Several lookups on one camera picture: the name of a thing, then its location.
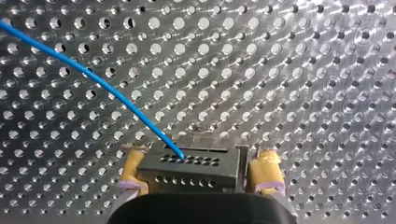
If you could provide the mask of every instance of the circular hole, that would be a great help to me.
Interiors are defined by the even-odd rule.
[[[142,14],[142,13],[145,13],[145,12],[146,12],[146,8],[143,7],[143,6],[137,7],[136,10],[137,10],[137,12],[138,12],[139,14]]]
[[[111,44],[109,44],[109,43],[105,43],[105,44],[102,46],[102,52],[103,52],[104,54],[111,54],[111,53],[113,53],[113,51],[114,51],[114,47],[113,47],[113,45],[111,45]]]
[[[58,18],[54,17],[50,19],[49,26],[54,30],[58,30],[62,27],[62,22]]]
[[[37,27],[37,21],[33,18],[26,19],[25,25],[28,29],[35,29]]]
[[[349,5],[343,5],[341,8],[342,13],[348,13],[349,12]]]
[[[199,186],[205,187],[206,186],[206,181],[204,181],[203,179],[199,180]]]
[[[164,177],[163,178],[163,182],[166,183],[166,184],[171,182],[171,177],[169,177],[169,176]]]
[[[93,90],[88,90],[85,92],[85,97],[89,100],[93,100],[96,97],[96,92]]]
[[[110,27],[110,20],[106,17],[103,17],[99,20],[99,27],[102,29],[108,29]]]
[[[77,17],[75,19],[74,25],[77,29],[82,30],[87,26],[87,22],[82,17]]]
[[[78,52],[81,54],[86,54],[90,52],[90,47],[86,43],[81,43],[78,45]]]
[[[381,58],[379,61],[380,61],[382,64],[387,64],[387,63],[389,62],[389,59],[388,59],[388,58]]]
[[[214,188],[216,186],[216,182],[214,180],[210,180],[207,184],[210,188]]]
[[[368,38],[370,38],[370,33],[368,33],[368,32],[363,32],[363,33],[361,34],[361,38],[362,38],[362,39],[368,39]]]
[[[123,25],[126,29],[133,29],[136,26],[136,22],[132,17],[125,18]]]
[[[388,40],[391,40],[391,39],[393,39],[395,37],[395,34],[393,33],[393,32],[388,32],[387,33],[387,39]]]
[[[108,67],[105,71],[107,77],[114,77],[116,75],[116,69]]]
[[[197,185],[197,181],[196,181],[195,179],[191,179],[191,180],[190,180],[190,185],[191,185],[191,186]]]
[[[367,13],[374,13],[375,12],[375,6],[374,5],[370,5],[367,7]]]

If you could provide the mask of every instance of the silver perforated panel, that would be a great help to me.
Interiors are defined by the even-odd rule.
[[[396,1],[0,0],[167,133],[275,148],[303,223],[394,223]],[[2,223],[104,223],[120,144],[153,134],[0,32]]]

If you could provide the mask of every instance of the blue wire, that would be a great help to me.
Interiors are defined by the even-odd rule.
[[[99,83],[105,90],[109,91],[111,94],[113,94],[117,99],[119,99],[123,104],[125,104],[134,114],[136,114],[142,121],[145,123],[155,134],[157,134],[158,137],[160,137],[166,145],[168,145],[182,160],[184,160],[185,156],[184,153],[173,143],[171,139],[169,139],[165,134],[162,133],[162,131],[155,126],[151,120],[149,120],[140,110],[133,105],[122,93],[117,91],[113,86],[108,84],[104,79],[100,78],[97,76],[94,72],[90,71],[88,68],[85,66],[76,63],[72,59],[62,55],[61,53],[56,52],[55,50],[51,49],[50,47],[34,40],[31,38],[29,35],[15,29],[14,27],[6,24],[3,21],[0,21],[0,29],[5,30],[7,33],[16,36],[18,39],[21,41],[25,42],[26,44],[29,44],[37,49],[40,49],[41,51],[47,53],[48,55],[64,62],[67,63],[69,66],[74,67],[77,69],[79,72],[85,74],[87,77],[89,77],[91,80],[94,82]]]

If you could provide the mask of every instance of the perforated metal sheet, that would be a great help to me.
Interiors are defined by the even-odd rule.
[[[0,0],[167,133],[283,155],[303,223],[394,223],[396,1]],[[77,71],[0,32],[2,223],[104,223],[120,144],[152,133]]]

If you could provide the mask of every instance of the metal surface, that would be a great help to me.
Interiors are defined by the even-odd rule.
[[[242,191],[248,145],[237,144],[243,140],[177,136],[174,142],[186,154],[186,160],[178,159],[157,141],[137,167],[137,179],[148,183],[150,193]],[[210,150],[212,147],[226,150]]]
[[[396,1],[0,0],[167,133],[283,153],[303,223],[394,223]],[[105,222],[120,144],[153,140],[102,89],[0,32],[3,223]]]

